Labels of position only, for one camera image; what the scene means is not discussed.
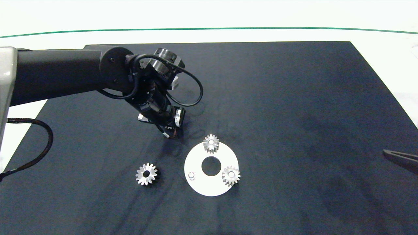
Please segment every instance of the black tablecloth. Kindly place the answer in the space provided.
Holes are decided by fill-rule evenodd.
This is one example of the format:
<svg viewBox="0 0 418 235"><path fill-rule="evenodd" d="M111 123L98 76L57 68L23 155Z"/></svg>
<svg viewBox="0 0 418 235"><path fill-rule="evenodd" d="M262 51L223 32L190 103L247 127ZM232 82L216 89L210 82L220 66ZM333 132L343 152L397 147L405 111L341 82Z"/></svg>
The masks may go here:
<svg viewBox="0 0 418 235"><path fill-rule="evenodd" d="M38 119L53 147L0 183L1 234L418 234L418 176L382 156L418 153L418 130L350 42L122 46L168 48L200 78L184 137L164 138L98 92L48 100ZM173 95L196 98L195 83L180 81ZM241 171L217 197L184 176L187 153L210 133ZM8 169L46 139L32 126ZM145 188L135 174L148 162L161 178Z"/></svg>

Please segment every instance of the center hole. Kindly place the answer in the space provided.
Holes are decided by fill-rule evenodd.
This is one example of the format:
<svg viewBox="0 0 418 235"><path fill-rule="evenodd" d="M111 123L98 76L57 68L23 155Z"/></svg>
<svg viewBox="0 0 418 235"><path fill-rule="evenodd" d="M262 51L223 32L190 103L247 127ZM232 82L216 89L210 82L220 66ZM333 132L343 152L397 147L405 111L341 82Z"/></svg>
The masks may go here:
<svg viewBox="0 0 418 235"><path fill-rule="evenodd" d="M142 173L143 177L148 177L150 175L150 171L144 171L144 173Z"/></svg>
<svg viewBox="0 0 418 235"><path fill-rule="evenodd" d="M221 171L221 162L215 157L207 157L202 162L202 170L208 176L215 176Z"/></svg>

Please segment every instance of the gear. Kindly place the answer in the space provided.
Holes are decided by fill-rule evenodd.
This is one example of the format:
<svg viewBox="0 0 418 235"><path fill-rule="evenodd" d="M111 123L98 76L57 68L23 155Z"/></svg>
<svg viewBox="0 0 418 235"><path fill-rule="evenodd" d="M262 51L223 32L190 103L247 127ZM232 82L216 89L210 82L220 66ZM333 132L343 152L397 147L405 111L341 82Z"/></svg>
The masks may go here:
<svg viewBox="0 0 418 235"><path fill-rule="evenodd" d="M219 139L218 137L210 134L205 137L203 140L203 147L205 148L206 152L214 153L219 149Z"/></svg>
<svg viewBox="0 0 418 235"><path fill-rule="evenodd" d="M222 172L222 180L225 185L233 186L240 180L240 172L235 167L229 166Z"/></svg>
<svg viewBox="0 0 418 235"><path fill-rule="evenodd" d="M155 180L155 176L157 176L157 169L149 163L139 167L139 170L136 172L138 172L138 174L135 175L137 177L136 180L138 180L138 184L141 185L148 185L148 183L152 184L152 181Z"/></svg>

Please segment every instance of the gear teeth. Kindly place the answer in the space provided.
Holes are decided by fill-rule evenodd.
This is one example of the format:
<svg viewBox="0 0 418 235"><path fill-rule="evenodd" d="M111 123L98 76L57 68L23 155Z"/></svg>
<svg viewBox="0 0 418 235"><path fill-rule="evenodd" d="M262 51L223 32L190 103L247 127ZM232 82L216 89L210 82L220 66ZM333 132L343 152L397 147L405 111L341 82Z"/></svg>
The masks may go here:
<svg viewBox="0 0 418 235"><path fill-rule="evenodd" d="M235 167L229 166L225 168L222 172L222 182L225 182L225 185L233 186L237 184L240 180L240 172Z"/></svg>
<svg viewBox="0 0 418 235"><path fill-rule="evenodd" d="M214 153L219 149L219 139L215 135L208 135L203 140L203 147L208 153Z"/></svg>
<svg viewBox="0 0 418 235"><path fill-rule="evenodd" d="M147 177L144 177L144 172L148 171L150 174ZM155 176L157 176L157 169L153 164L147 163L146 165L143 164L143 166L139 167L139 170L136 171L138 174L135 176L137 177L136 180L138 180L138 184L141 185L148 185L148 183L152 184L152 181L155 180Z"/></svg>

